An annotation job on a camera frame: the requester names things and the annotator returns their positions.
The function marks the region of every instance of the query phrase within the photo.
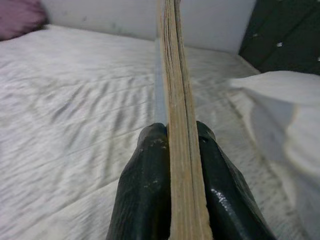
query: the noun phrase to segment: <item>white mattress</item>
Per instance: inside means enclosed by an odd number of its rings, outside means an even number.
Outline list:
[[[187,49],[197,119],[243,172],[278,239],[304,239],[225,98],[255,72]],[[0,240],[103,240],[117,179],[154,121],[155,43],[48,25],[0,42]]]

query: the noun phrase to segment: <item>splintered wood edge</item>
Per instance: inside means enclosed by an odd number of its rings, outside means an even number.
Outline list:
[[[171,240],[211,240],[198,130],[181,32],[180,0],[158,0],[169,120]]]

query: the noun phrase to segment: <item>white bedsheet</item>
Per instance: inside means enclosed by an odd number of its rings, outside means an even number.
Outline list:
[[[225,98],[254,71],[188,49],[197,119],[243,172],[278,239],[304,239]],[[0,240],[103,240],[117,179],[154,121],[155,43],[48,25],[0,42]]]

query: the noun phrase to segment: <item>wooden stick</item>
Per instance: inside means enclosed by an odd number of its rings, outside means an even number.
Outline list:
[[[211,240],[179,6],[180,0],[158,0],[158,30],[169,121],[170,239]]]

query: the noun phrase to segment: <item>white pillow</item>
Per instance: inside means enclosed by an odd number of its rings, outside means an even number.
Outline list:
[[[232,79],[228,99],[279,176],[312,239],[320,236],[320,76],[267,72]]]

